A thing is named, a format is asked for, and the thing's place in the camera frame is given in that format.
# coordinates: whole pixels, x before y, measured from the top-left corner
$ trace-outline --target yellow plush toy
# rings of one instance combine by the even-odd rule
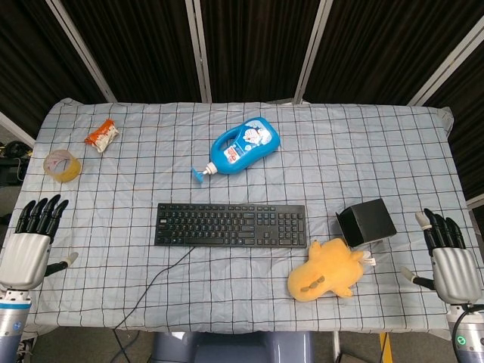
[[[309,260],[292,270],[287,280],[290,294],[298,301],[317,299],[328,291],[339,297],[350,297],[349,289],[363,275],[363,264],[373,264],[368,251],[352,252],[336,238],[325,244],[316,240],[309,248]]]

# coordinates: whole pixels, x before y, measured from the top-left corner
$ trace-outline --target table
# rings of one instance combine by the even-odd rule
[[[399,273],[405,266],[431,276],[414,220],[424,207],[462,226],[481,274],[484,266],[439,112],[374,105],[62,100],[42,125],[12,221],[29,200],[60,193],[70,204],[51,261],[73,251],[79,258],[33,292],[33,325],[27,330],[118,325],[155,274],[188,251],[153,245],[158,203],[303,203],[309,237],[326,241],[341,235],[335,213],[378,197],[398,234],[361,247],[372,252],[377,265],[366,268],[352,288],[353,298],[329,293],[300,303],[290,297],[287,276],[306,260],[307,250],[198,247],[158,277],[122,327],[223,333],[446,329],[446,307],[437,295]],[[213,175],[200,186],[191,167],[202,169],[211,143],[253,116],[265,117],[278,130],[280,149],[239,174]],[[98,154],[83,140],[108,117],[120,135]],[[60,185],[44,174],[42,162],[56,149],[81,159],[79,178]]]

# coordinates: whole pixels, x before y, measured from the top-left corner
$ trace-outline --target black backdrop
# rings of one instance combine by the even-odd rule
[[[185,2],[63,0],[119,101],[200,101]],[[319,0],[201,0],[215,102],[294,96]],[[407,104],[484,15],[469,0],[334,0],[304,98]],[[450,106],[466,198],[484,193],[484,45],[428,100]],[[104,97],[44,1],[0,2],[0,111],[36,136],[61,98]]]

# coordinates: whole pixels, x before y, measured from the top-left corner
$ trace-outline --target snack wrapper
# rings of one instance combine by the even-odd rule
[[[114,127],[114,121],[107,119],[99,129],[85,138],[84,142],[92,145],[99,153],[102,153],[118,134],[119,131]]]

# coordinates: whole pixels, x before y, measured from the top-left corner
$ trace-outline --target tape roll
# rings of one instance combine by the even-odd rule
[[[65,160],[67,160],[65,170],[63,172],[55,172],[55,167]],[[55,150],[45,158],[44,171],[57,182],[70,182],[81,173],[81,163],[69,151]]]

